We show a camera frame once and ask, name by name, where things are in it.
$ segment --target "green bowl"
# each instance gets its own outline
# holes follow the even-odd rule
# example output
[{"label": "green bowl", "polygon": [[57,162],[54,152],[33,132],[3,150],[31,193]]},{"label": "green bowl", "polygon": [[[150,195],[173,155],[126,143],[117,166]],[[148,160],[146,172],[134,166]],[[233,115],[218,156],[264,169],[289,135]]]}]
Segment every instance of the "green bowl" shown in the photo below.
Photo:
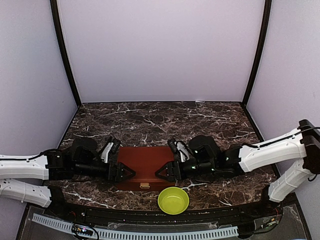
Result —
[{"label": "green bowl", "polygon": [[189,205],[189,196],[179,187],[168,187],[160,192],[158,205],[166,214],[181,214]]}]

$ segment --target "purple wall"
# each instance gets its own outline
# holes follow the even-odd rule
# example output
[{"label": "purple wall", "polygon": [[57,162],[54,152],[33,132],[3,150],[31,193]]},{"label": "purple wall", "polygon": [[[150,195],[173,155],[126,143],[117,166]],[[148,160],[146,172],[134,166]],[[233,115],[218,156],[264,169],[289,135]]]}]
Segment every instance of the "purple wall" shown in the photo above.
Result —
[{"label": "purple wall", "polygon": [[59,1],[82,101],[241,101],[264,2]]},{"label": "purple wall", "polygon": [[[320,2],[272,1],[265,47],[248,109],[266,140],[308,119],[320,126]],[[292,161],[278,164],[281,173]],[[320,179],[296,190],[313,239],[320,239]]]},{"label": "purple wall", "polygon": [[[0,153],[56,148],[77,107],[50,1],[0,1]],[[0,197],[0,239],[16,239],[25,204]]]}]

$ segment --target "wire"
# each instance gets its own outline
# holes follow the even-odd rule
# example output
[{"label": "wire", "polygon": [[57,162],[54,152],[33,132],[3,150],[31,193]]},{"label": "wire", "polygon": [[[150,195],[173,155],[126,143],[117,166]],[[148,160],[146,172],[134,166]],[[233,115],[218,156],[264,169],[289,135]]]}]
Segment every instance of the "wire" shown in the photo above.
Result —
[{"label": "wire", "polygon": [[38,155],[33,156],[31,158],[0,158],[0,161],[27,161],[27,160],[33,160],[33,159],[41,157],[42,155],[48,154],[50,152],[57,152],[57,151],[59,151],[59,150],[56,149],[56,148],[52,148],[52,149],[48,149],[48,150],[42,151]]},{"label": "wire", "polygon": [[72,214],[74,216],[74,220],[77,219],[77,215],[76,215],[76,213],[74,211],[70,211],[69,214]]},{"label": "wire", "polygon": [[[85,227],[87,227],[87,228],[92,229],[92,230],[95,232],[95,234],[96,234],[96,240],[99,240],[99,239],[100,239],[99,233],[98,233],[98,231],[97,231],[94,227],[89,226],[89,225],[86,225],[86,224],[83,224],[83,223],[81,223],[81,224],[79,224],[79,225],[85,226]],[[85,238],[85,237],[83,237],[83,236],[79,236],[79,235],[77,234],[77,232],[72,232],[72,233],[75,234],[78,239],[84,239],[84,238]]]},{"label": "wire", "polygon": [[252,144],[249,144],[249,143],[243,143],[242,146],[248,146],[250,148],[254,148],[254,149],[260,149],[260,148],[264,148],[264,147],[267,147],[271,144],[275,144],[275,143],[278,143],[278,142],[281,142],[283,140],[286,140],[286,139],[290,139],[290,138],[293,138],[299,134],[302,134],[304,132],[307,132],[307,131],[310,131],[310,130],[314,130],[314,129],[320,129],[320,126],[315,126],[315,127],[310,127],[308,129],[305,129],[305,130],[301,130],[295,134],[292,134],[292,135],[289,135],[289,136],[286,136],[286,137],[283,137],[283,138],[280,138],[280,139],[277,139],[277,140],[274,140],[274,141],[271,141],[271,142],[267,142],[265,144],[262,144],[262,145],[252,145]]},{"label": "wire", "polygon": [[33,156],[33,157],[29,158],[29,160],[33,160],[33,159],[39,158],[39,157],[41,157],[42,155],[45,155],[45,154],[47,154],[47,153],[57,152],[57,151],[58,151],[58,149],[56,149],[56,148],[48,149],[48,150],[45,150],[45,151],[40,152],[37,156]]},{"label": "wire", "polygon": [[271,232],[272,230],[274,230],[279,224],[280,224],[280,221],[282,220],[283,218],[283,214],[284,214],[284,211],[283,211],[283,202],[281,203],[281,208],[282,208],[282,215],[279,215],[279,211],[277,208],[275,208],[275,211],[276,211],[276,217],[275,219],[277,219],[277,217],[280,216],[279,220],[277,221],[277,223],[270,229],[266,230],[266,231],[258,231],[260,230],[259,228],[254,230],[254,231],[251,231],[251,232],[238,232],[240,235],[258,235],[258,234],[266,234],[266,233],[269,233]]},{"label": "wire", "polygon": [[308,181],[309,182],[313,182],[314,180],[316,180],[318,174],[314,175],[314,177],[312,179],[310,179],[310,177],[308,177]]}]

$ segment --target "brown wooden box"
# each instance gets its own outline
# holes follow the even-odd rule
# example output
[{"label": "brown wooden box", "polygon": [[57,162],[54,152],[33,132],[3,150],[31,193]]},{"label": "brown wooden box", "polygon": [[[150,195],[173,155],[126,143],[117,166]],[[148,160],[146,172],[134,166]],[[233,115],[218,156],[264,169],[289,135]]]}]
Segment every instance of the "brown wooden box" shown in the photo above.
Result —
[{"label": "brown wooden box", "polygon": [[175,185],[155,176],[157,170],[174,160],[168,146],[120,147],[117,160],[136,172],[133,178],[116,184],[119,190],[160,192]]}]

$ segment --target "marble table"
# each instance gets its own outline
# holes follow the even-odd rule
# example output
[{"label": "marble table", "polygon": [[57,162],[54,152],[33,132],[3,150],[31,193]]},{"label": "marble table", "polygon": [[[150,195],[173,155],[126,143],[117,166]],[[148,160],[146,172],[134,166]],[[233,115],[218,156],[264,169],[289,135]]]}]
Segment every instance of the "marble table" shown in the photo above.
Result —
[{"label": "marble table", "polygon": [[[109,135],[122,146],[166,146],[175,137],[188,142],[197,135],[214,137],[222,150],[258,138],[239,103],[235,102],[127,102],[83,104],[74,117],[60,148],[75,138],[89,137],[101,148]],[[211,175],[179,181],[187,191],[188,210],[236,206],[259,201],[262,189],[276,179],[264,166],[231,179]],[[121,210],[158,211],[158,192],[120,191],[101,178],[77,176],[72,180],[45,181],[61,187],[67,202]]]}]

